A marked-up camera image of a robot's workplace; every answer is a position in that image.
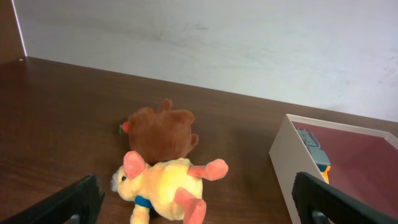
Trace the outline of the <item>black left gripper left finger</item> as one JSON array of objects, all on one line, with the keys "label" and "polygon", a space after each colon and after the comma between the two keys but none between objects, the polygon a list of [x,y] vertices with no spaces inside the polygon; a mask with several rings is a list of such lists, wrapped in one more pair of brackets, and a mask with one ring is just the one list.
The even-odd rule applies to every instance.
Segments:
[{"label": "black left gripper left finger", "polygon": [[65,223],[76,215],[79,223],[95,224],[104,196],[98,176],[90,174],[2,223]]}]

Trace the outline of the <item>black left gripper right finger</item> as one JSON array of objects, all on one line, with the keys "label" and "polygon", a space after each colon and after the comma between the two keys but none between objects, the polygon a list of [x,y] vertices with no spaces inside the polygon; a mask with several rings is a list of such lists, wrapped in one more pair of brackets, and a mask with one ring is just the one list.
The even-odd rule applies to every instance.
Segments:
[{"label": "black left gripper right finger", "polygon": [[397,219],[332,187],[307,172],[298,172],[292,198],[302,224],[397,224]]}]

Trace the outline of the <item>grey yellow toy car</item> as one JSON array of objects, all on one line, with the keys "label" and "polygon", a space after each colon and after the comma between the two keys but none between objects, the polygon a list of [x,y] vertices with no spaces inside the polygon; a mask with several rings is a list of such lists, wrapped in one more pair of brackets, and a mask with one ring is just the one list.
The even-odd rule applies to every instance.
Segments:
[{"label": "grey yellow toy car", "polygon": [[309,151],[312,159],[315,161],[326,183],[329,184],[330,181],[328,177],[328,171],[331,169],[331,163],[326,152],[321,149],[321,145],[313,133],[308,132],[305,129],[298,129],[297,132]]}]

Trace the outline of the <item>yellow plush duck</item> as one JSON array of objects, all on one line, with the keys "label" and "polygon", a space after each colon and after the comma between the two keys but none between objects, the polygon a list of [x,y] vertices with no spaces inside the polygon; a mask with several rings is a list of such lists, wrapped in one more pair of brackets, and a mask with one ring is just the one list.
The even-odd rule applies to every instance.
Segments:
[{"label": "yellow plush duck", "polygon": [[205,166],[195,166],[187,158],[150,166],[138,152],[129,151],[112,176],[111,189],[135,203],[132,224],[148,224],[151,210],[168,220],[202,224],[206,214],[203,180],[222,179],[228,170],[222,159]]}]

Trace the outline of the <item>brown plush toy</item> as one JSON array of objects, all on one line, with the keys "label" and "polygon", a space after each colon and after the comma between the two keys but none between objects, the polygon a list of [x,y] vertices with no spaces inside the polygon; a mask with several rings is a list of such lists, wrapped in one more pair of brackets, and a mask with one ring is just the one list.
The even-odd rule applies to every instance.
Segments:
[{"label": "brown plush toy", "polygon": [[173,102],[164,99],[159,109],[143,107],[119,126],[129,138],[130,150],[138,152],[149,165],[186,157],[199,142],[192,133],[195,121],[189,110],[173,110]]}]

